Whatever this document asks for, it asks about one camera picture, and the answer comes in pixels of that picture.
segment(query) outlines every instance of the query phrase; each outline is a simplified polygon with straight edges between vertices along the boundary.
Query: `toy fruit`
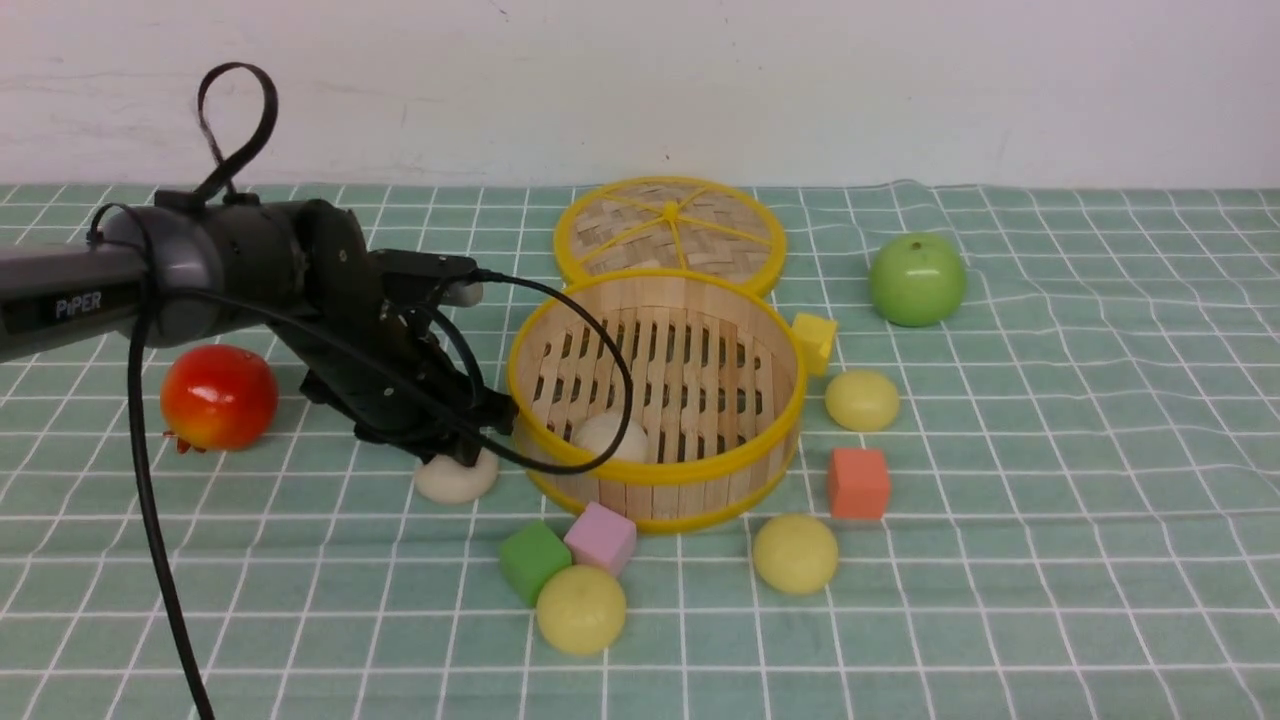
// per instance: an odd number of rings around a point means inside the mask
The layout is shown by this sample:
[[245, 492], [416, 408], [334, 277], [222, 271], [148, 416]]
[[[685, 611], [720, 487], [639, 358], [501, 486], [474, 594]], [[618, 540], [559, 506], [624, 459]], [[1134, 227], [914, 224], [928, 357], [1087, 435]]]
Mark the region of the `toy fruit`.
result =
[[232, 345], [202, 345], [169, 368], [160, 413], [178, 438], [178, 452], [243, 450], [275, 418], [279, 389], [271, 366]]
[[607, 570], [571, 565], [547, 580], [535, 612], [547, 644], [566, 655], [595, 655], [622, 634], [627, 597]]
[[893, 424], [902, 401], [897, 386], [876, 370], [845, 370], [827, 383], [827, 414], [855, 433], [878, 433]]
[[901, 234], [870, 268], [872, 306], [895, 325], [941, 323], [964, 302], [968, 273], [955, 245], [934, 233]]
[[836, 533], [812, 515], [791, 512], [767, 521], [751, 542], [756, 574], [785, 594], [810, 594], [827, 587], [840, 568]]

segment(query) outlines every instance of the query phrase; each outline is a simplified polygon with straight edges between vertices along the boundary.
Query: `green checkered tablecloth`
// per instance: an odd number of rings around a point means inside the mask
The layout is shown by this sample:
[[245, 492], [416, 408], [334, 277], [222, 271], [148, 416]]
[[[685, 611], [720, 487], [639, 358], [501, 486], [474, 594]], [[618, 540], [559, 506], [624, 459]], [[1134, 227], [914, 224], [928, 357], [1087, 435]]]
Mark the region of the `green checkered tablecloth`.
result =
[[[265, 187], [352, 208], [379, 247], [470, 254], [558, 281], [552, 227], [584, 188]], [[772, 301], [840, 323], [832, 363], [878, 369], [887, 432], [841, 432], [812, 386], [792, 471], [753, 512], [643, 538], [631, 614], [596, 660], [558, 656], [498, 543], [566, 516], [518, 468], [474, 506], [411, 487], [297, 393], [248, 452], [178, 456], [148, 356], [156, 492], [219, 717], [859, 720], [1280, 717], [1280, 191], [750, 188], [787, 228]], [[77, 242], [152, 188], [0, 187], [0, 241]], [[955, 238], [970, 296], [943, 328], [870, 310], [872, 254]], [[451, 311], [490, 383], [543, 297]], [[0, 717], [183, 717], [189, 698], [136, 512], [125, 342], [0, 365]], [[833, 523], [829, 591], [754, 577], [749, 532], [826, 514], [827, 456], [883, 448], [881, 523]]]

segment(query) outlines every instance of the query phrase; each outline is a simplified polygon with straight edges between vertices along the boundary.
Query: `red apple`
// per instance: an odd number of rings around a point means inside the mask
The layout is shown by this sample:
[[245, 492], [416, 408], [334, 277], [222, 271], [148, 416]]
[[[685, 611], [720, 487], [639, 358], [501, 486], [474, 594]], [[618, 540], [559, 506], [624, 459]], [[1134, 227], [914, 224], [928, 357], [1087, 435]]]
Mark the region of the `red apple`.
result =
[[160, 413], [178, 452], [234, 451], [253, 445], [275, 419], [279, 389], [261, 356], [230, 345], [202, 345], [169, 368]]

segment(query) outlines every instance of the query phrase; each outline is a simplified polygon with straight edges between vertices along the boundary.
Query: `white wall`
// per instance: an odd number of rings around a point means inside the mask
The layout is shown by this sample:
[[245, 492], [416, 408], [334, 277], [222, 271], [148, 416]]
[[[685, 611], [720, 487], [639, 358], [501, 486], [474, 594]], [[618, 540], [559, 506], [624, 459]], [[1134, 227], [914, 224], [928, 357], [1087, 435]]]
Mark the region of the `white wall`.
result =
[[3, 0], [0, 182], [202, 179], [232, 59], [247, 182], [1280, 184], [1277, 0]]

